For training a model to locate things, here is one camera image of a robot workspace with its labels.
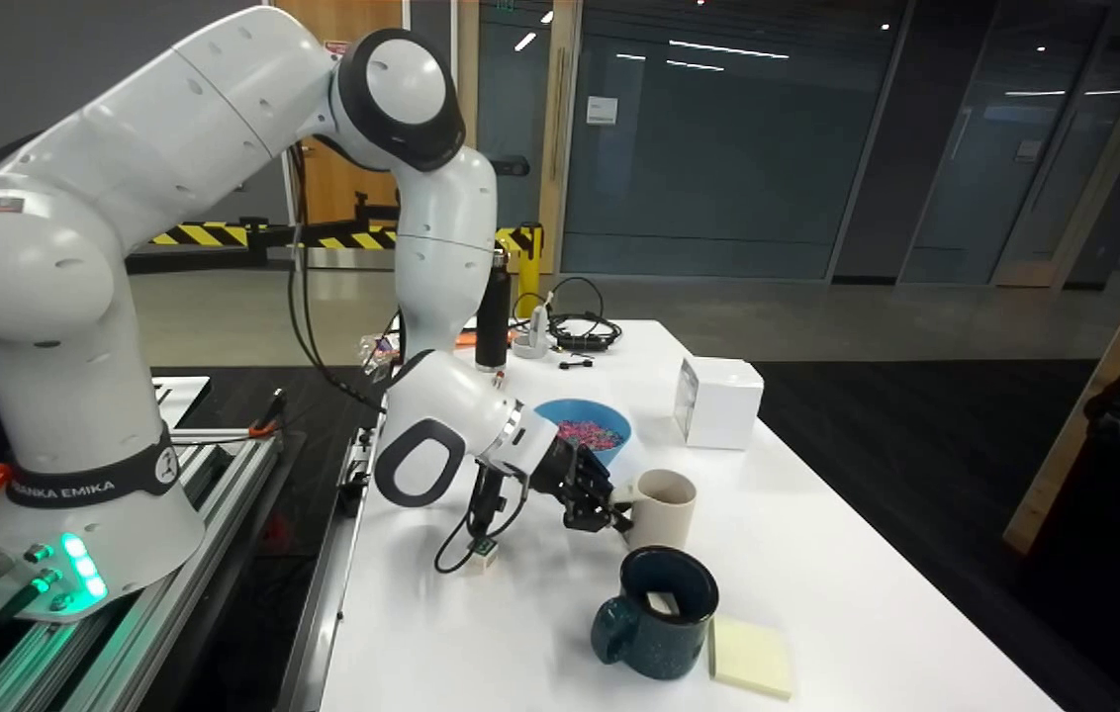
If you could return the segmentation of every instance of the gray floor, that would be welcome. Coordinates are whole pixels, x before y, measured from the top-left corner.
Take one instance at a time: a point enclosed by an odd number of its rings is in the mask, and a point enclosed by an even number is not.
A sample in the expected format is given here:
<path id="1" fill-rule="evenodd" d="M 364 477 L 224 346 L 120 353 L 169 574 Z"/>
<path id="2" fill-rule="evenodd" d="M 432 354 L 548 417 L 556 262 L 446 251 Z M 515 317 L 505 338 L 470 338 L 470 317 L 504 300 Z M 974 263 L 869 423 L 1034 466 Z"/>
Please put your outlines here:
<path id="1" fill-rule="evenodd" d="M 305 365 L 285 267 L 140 271 L 152 365 Z M 747 358 L 1094 358 L 1120 324 L 1108 294 L 599 280 L 611 317 L 664 319 L 691 353 Z M 391 271 L 313 271 L 315 338 L 358 365 L 396 309 Z M 595 309 L 581 284 L 562 309 Z"/>

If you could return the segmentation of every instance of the white table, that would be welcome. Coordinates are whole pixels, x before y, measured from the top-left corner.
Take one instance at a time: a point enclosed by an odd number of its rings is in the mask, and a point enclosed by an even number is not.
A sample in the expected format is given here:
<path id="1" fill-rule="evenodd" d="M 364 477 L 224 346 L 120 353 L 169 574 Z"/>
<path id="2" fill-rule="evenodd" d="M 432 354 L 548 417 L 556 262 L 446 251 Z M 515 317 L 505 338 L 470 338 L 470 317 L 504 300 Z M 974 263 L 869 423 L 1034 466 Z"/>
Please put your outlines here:
<path id="1" fill-rule="evenodd" d="M 697 477 L 691 553 L 720 581 L 720 611 L 775 626 L 796 696 L 753 696 L 710 677 L 657 684 L 591 651 L 591 620 L 618 593 L 618 532 L 562 530 L 533 495 L 482 574 L 441 577 L 432 553 L 468 502 L 470 466 L 432 508 L 371 495 L 348 551 L 348 588 L 322 706 L 538 712 L 538 706 L 807 706 L 807 712 L 997 712 L 1055 706 L 900 551 L 889 551 L 767 425 L 747 452 L 690 452 L 669 425 L 683 346 L 629 319 L 595 371 L 509 358 L 530 400 L 595 396 L 637 433 L 614 473 L 676 466 Z"/>

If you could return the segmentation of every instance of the yellow sticky note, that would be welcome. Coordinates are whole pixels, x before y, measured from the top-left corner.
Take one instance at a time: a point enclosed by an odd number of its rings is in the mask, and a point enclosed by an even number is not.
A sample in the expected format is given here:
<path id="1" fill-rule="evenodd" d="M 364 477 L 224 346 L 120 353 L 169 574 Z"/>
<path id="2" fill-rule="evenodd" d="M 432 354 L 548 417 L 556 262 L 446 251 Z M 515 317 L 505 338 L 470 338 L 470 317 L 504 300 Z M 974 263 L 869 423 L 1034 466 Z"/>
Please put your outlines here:
<path id="1" fill-rule="evenodd" d="M 710 636 L 710 659 L 718 680 L 761 696 L 792 696 L 792 659 L 775 627 L 736 618 L 714 618 Z"/>

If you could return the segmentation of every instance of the dark teal mug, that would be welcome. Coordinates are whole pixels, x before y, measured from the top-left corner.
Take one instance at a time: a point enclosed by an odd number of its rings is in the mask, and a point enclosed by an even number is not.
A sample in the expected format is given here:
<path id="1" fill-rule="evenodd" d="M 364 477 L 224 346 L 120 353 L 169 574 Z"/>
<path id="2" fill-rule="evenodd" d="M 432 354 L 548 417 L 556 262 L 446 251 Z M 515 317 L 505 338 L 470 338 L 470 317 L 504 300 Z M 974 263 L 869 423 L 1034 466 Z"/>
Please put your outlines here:
<path id="1" fill-rule="evenodd" d="M 595 651 L 676 680 L 699 655 L 718 601 L 718 577 L 691 553 L 641 545 L 620 562 L 620 593 L 595 618 Z"/>

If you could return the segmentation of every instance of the mug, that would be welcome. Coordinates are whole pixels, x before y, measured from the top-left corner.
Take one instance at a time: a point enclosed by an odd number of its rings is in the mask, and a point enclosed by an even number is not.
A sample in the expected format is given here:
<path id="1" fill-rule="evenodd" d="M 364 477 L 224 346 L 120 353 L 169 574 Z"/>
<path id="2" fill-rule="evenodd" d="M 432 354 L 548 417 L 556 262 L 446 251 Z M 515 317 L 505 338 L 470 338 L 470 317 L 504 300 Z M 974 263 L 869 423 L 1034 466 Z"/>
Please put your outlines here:
<path id="1" fill-rule="evenodd" d="M 624 659 L 641 677 L 676 680 L 699 655 L 718 601 L 718 577 L 691 553 L 632 551 L 620 562 L 620 593 L 595 618 L 595 651 L 606 665 Z"/>
<path id="2" fill-rule="evenodd" d="M 697 486 L 676 470 L 647 470 L 637 473 L 629 502 L 618 502 L 618 530 L 629 551 L 641 545 L 672 545 L 681 551 L 690 536 Z"/>

